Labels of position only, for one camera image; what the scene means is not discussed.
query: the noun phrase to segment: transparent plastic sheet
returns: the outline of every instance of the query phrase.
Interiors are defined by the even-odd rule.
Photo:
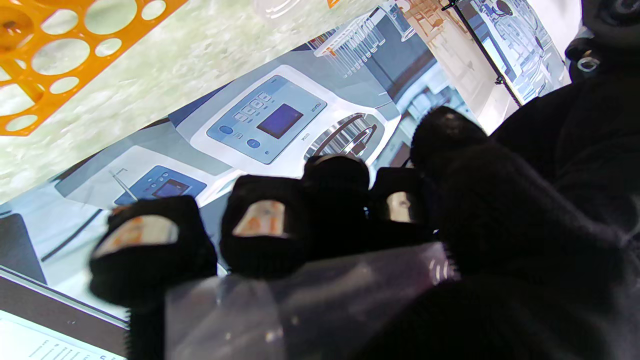
[[[348,359],[404,306],[455,279],[442,244],[318,261],[290,277],[213,277],[166,301],[166,358]]]

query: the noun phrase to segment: blue display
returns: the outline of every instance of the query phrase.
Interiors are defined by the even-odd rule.
[[[265,121],[258,125],[258,129],[279,139],[301,118],[301,112],[287,104],[282,104]]]
[[[187,184],[169,179],[164,183],[164,185],[160,186],[160,189],[156,190],[156,192],[154,192],[152,195],[157,197],[158,199],[162,197],[180,196],[185,191],[187,191],[188,188],[189,185]]]
[[[201,181],[180,172],[156,165],[129,187],[138,199],[158,199],[179,195],[198,196],[207,187]],[[116,205],[129,205],[135,200],[126,192],[114,201]]]

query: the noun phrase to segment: robotic hand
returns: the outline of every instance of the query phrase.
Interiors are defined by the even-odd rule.
[[[586,30],[565,51],[574,82],[597,74],[637,72],[639,0],[582,0],[582,25]]]

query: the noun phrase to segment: black cable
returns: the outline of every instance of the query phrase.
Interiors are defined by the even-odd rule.
[[[497,78],[495,80],[495,84],[496,85],[503,85],[504,88],[507,89],[507,92],[509,92],[509,95],[511,96],[513,101],[516,103],[516,105],[518,105],[518,107],[521,108],[522,107],[522,103],[520,102],[520,100],[516,96],[516,93],[514,93],[514,91],[511,89],[511,87],[504,80],[504,75],[502,75],[502,72],[500,71],[500,68],[498,68],[498,65],[496,65],[495,62],[493,61],[493,59],[491,59],[491,55],[489,55],[489,53],[487,53],[486,49],[484,48],[484,45],[482,44],[482,41],[480,41],[480,38],[478,38],[478,35],[474,31],[473,27],[471,26],[471,24],[469,24],[469,21],[467,21],[467,18],[464,16],[464,14],[462,14],[462,10],[460,10],[460,8],[458,7],[458,1],[459,0],[449,0],[449,4],[447,6],[445,6],[445,7],[443,7],[442,11],[446,11],[446,10],[452,8],[456,12],[456,15],[458,15],[458,17],[460,18],[460,21],[462,21],[462,23],[465,25],[465,28],[469,32],[469,35],[471,35],[471,38],[474,39],[474,42],[476,43],[478,48],[480,48],[480,51],[482,52],[482,54],[486,58],[486,61],[489,62],[489,65],[491,65],[491,68],[495,72],[495,75],[497,76]]]
[[[46,254],[45,256],[42,257],[42,259],[40,259],[40,261],[45,262],[47,260],[49,260],[53,255],[55,255],[57,252],[59,252],[60,250],[62,250],[63,247],[67,246],[73,239],[76,238],[76,236],[80,235],[80,233],[82,232],[82,230],[84,230],[87,226],[89,226],[89,224],[95,220],[95,218],[102,213],[102,209],[99,209],[98,211],[94,212],[93,215],[91,215],[91,217],[84,222],[84,224],[82,224],[81,227],[78,227],[77,230],[71,234],[71,236],[69,236],[65,241],[63,241],[60,245],[58,245],[55,249],[51,250],[48,254]]]

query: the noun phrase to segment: test tube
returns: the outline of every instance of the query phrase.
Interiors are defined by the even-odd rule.
[[[355,68],[353,69],[353,71],[351,71],[351,67],[349,66],[349,64],[340,57],[338,52],[332,49],[329,53],[329,56],[331,56],[341,67],[344,67],[344,72],[347,74],[347,76],[353,75],[353,71],[355,71]]]
[[[357,69],[356,69],[356,65],[357,65],[357,64],[355,64],[355,63],[353,62],[353,59],[351,59],[351,58],[349,57],[349,55],[348,55],[348,54],[346,54],[346,52],[343,50],[343,48],[342,48],[342,47],[339,47],[338,49],[334,49],[333,51],[336,53],[336,55],[338,55],[338,57],[339,57],[339,58],[343,59],[343,60],[344,60],[344,62],[345,62],[345,63],[347,63],[347,64],[349,65],[349,67],[351,68],[351,71],[353,71],[353,72],[356,72],[356,71],[357,71]]]
[[[347,69],[341,66],[331,53],[325,53],[323,57],[326,58],[326,61],[328,61],[343,78],[346,79],[349,76],[347,75]]]
[[[365,37],[365,41],[369,44],[369,50],[375,53],[378,50],[378,39],[373,36],[364,20],[360,25],[360,29],[362,29],[362,35]]]
[[[353,61],[353,65],[356,67],[356,69],[360,70],[360,67],[362,67],[364,64],[362,63],[362,60],[356,54],[356,52],[349,46],[348,41],[349,38],[345,36],[344,42],[342,43],[342,46],[340,46],[340,48],[349,56],[351,61]]]
[[[364,63],[367,62],[367,56],[362,52],[362,48],[360,47],[360,44],[356,41],[354,33],[349,38],[349,46],[351,46],[351,48],[356,52],[356,54],[362,59],[363,64],[361,65],[364,65]]]
[[[366,57],[370,58],[371,52],[369,51],[369,48],[365,44],[364,37],[362,37],[362,34],[360,34],[360,31],[354,32],[354,35],[356,36],[356,41],[358,42],[358,47],[360,48],[360,50],[366,55]]]
[[[378,28],[376,28],[376,25],[373,23],[373,20],[371,20],[371,18],[368,17],[364,21],[367,24],[367,26],[369,27],[369,29],[371,29],[371,32],[373,33],[373,35],[378,40],[378,45],[384,44],[385,41],[386,41],[385,37],[382,36],[382,33],[380,32],[380,30],[378,30]]]

